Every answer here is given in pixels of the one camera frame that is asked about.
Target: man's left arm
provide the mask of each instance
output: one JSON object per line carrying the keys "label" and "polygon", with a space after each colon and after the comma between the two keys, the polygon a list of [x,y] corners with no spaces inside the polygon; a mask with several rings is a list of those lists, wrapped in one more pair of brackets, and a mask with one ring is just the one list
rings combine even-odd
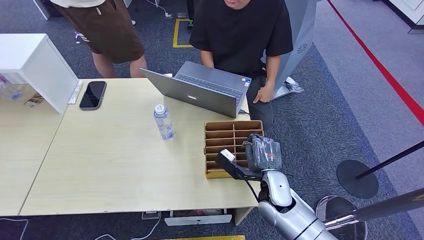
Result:
{"label": "man's left arm", "polygon": [[257,92],[253,103],[261,101],[267,103],[274,98],[274,87],[276,86],[276,78],[278,69],[280,67],[280,56],[267,56],[266,57],[266,83]]}
{"label": "man's left arm", "polygon": [[261,101],[267,103],[274,98],[277,73],[280,68],[280,57],[293,51],[292,26],[286,3],[281,1],[281,6],[276,22],[266,46],[266,84],[262,87],[253,103]]}

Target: gray pants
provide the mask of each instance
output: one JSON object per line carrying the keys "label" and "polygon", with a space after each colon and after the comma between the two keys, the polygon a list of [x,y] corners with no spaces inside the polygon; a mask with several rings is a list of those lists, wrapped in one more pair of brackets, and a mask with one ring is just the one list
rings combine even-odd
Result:
{"label": "gray pants", "polygon": [[267,77],[264,75],[253,78],[246,93],[250,119],[261,120],[264,130],[270,129],[274,125],[274,113],[271,102],[258,101],[257,103],[253,103],[253,100],[255,100],[259,89],[265,86],[266,82]]}

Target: white drawer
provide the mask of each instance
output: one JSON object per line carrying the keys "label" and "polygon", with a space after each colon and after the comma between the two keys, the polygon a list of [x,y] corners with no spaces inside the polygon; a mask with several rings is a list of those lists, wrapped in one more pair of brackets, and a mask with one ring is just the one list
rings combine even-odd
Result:
{"label": "white drawer", "polygon": [[168,226],[186,226],[186,225],[201,225],[201,224],[226,224],[231,222],[233,215],[227,214],[224,209],[223,215],[203,215],[203,216],[177,216],[173,217],[173,211],[170,212],[170,217],[165,218],[165,223]]}

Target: black cable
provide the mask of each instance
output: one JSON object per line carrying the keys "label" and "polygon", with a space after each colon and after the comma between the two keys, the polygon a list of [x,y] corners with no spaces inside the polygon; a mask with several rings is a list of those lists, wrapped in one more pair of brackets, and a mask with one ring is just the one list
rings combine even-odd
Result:
{"label": "black cable", "polygon": [[256,199],[256,201],[259,203],[259,198],[258,198],[258,196],[256,195],[255,190],[253,190],[253,187],[252,187],[252,185],[250,184],[250,182],[249,182],[248,180],[246,180],[246,178],[243,178],[243,180],[247,183],[247,185],[249,186],[250,190],[252,191],[252,193],[253,193],[253,195],[254,195],[254,198],[255,198],[255,199]]}
{"label": "black cable", "polygon": [[245,111],[245,110],[243,110],[243,109],[240,109],[240,110],[238,111],[238,113],[239,113],[239,114],[248,114],[248,115],[251,115],[250,113],[248,113],[247,111]]}

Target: black t-shirt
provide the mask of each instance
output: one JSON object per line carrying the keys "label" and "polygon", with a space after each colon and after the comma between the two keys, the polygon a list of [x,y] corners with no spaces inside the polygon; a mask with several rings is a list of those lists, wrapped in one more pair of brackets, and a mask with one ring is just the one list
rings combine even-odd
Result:
{"label": "black t-shirt", "polygon": [[242,9],[224,0],[203,0],[196,12],[190,44],[212,52],[216,69],[244,76],[260,73],[261,57],[293,50],[292,28],[284,0],[250,0]]}

